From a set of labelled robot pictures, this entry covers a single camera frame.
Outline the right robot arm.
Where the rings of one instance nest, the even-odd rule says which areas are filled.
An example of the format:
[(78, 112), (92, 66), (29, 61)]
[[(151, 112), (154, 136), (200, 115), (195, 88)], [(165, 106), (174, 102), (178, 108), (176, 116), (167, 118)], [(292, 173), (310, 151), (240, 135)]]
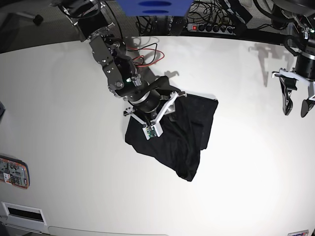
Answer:
[(102, 9), (109, 5), (104, 0), (53, 0), (57, 7), (78, 31), (81, 41), (88, 41), (94, 60), (102, 67), (107, 78), (108, 89), (118, 98), (130, 104), (124, 116), (138, 121), (147, 140), (163, 134), (161, 120), (175, 112), (175, 101), (185, 92), (172, 90), (160, 93), (169, 82), (160, 76), (148, 82), (141, 75), (142, 64), (127, 55), (129, 47), (122, 38), (110, 33), (115, 23), (109, 23)]

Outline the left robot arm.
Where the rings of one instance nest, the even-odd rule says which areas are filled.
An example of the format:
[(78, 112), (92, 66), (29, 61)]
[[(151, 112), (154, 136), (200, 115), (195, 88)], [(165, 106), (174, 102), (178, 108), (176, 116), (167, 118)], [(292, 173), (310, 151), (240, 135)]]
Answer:
[(293, 108), (291, 93), (297, 90), (296, 82), (305, 82), (308, 97), (303, 100), (301, 117), (305, 117), (315, 106), (315, 2), (313, 0), (274, 0), (270, 12), (264, 10), (258, 1), (253, 2), (257, 10), (271, 19), (272, 23), (292, 25), (284, 37), (283, 46), (296, 57), (292, 70), (284, 68), (274, 71), (272, 77), (279, 78), (283, 113), (287, 116)]

